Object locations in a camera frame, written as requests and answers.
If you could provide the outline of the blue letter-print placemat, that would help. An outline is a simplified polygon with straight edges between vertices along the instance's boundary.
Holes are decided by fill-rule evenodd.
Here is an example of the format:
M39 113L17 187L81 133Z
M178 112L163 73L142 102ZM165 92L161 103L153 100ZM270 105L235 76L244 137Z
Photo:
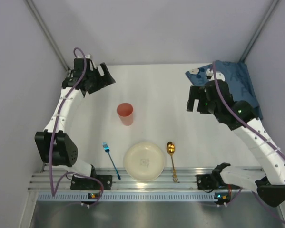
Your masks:
M228 83L229 91L235 101L247 101L260 119L263 119L259 102L256 98L247 66L243 62L215 61L216 77ZM194 86L204 86L213 81L212 64L191 69L185 72Z

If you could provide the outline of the red plastic cup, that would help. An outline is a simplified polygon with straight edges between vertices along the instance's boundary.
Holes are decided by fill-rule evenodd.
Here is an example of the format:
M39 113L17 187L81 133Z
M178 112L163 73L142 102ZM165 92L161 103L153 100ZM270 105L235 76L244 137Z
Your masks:
M133 123L133 106L129 103L121 103L117 107L117 114L125 126Z

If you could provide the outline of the gold ornate spoon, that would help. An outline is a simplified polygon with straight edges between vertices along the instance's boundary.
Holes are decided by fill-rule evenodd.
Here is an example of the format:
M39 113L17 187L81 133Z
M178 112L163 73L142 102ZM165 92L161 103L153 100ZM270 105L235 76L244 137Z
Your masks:
M175 153L175 146L172 142L167 143L167 153L171 157L171 162L172 162L172 174L173 174L173 182L178 183L178 177L177 177L177 172L174 166L174 160L173 160L173 155Z

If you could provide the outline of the cream round plate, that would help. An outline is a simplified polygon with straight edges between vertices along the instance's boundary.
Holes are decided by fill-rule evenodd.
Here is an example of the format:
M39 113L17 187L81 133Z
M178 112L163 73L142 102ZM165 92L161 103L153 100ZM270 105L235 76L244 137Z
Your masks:
M131 178L139 182L157 179L165 166L162 150L151 142L132 146L124 155L123 165Z

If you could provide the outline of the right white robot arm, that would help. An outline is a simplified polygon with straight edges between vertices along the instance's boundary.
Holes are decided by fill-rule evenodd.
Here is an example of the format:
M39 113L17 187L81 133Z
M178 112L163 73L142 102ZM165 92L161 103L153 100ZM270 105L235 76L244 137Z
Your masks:
M192 85L187 111L212 114L225 124L250 150L263 173L237 168L229 163L216 166L210 174L210 184L199 184L199 189L217 189L235 185L256 193L268 206L277 207L285 201L285 156L266 133L261 120L245 100L234 101L227 82L209 81L204 86Z

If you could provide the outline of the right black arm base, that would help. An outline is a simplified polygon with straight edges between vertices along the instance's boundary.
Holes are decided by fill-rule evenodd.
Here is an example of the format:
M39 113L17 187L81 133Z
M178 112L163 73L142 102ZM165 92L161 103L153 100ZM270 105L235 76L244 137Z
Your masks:
M227 184L223 183L220 177L215 177L212 174L199 174L196 176L197 188L207 193L211 193L214 190L228 188Z

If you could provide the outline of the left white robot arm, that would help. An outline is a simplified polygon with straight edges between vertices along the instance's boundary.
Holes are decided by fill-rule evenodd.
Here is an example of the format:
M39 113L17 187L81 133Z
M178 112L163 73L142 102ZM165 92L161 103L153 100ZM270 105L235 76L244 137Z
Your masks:
M43 131L36 132L35 142L41 160L68 172L95 177L95 168L78 158L79 151L69 131L80 103L86 95L115 83L105 63L94 66L90 56L74 59L74 69L62 82L57 107Z

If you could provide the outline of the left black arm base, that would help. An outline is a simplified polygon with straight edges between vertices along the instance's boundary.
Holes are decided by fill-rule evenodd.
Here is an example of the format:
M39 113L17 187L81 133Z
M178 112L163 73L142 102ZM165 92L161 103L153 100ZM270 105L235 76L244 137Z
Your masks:
M73 176L70 189L71 190L111 190L112 175L97 175L96 179L103 184L103 188L101 188L101 185L95 180Z

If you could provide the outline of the aluminium mounting rail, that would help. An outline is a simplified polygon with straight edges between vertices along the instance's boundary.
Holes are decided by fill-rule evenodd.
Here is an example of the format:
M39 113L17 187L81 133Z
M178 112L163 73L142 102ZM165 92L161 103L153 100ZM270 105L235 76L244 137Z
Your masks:
M128 174L125 168L118 168L121 179L119 180L117 174L113 168L99 168L97 169L97 175L108 175L111 179L107 180L105 184L110 186L106 191L185 191L185 190L198 190L197 189L197 175L210 174L214 167L198 167L198 168L176 168L176 174L178 182L173 182L172 168L164 168L161 174L150 181L134 179ZM265 175L265 172L261 167L239 167L244 170L253 171L257 174ZM65 174L66 171L61 168L53 169L53 182L54 187L57 184L59 178ZM28 185L28 191L39 192L51 192L49 182L49 169L45 166L43 172L34 173L30 179ZM70 181L67 178L63 178L59 184L58 191L85 191L71 189L74 187L75 181Z

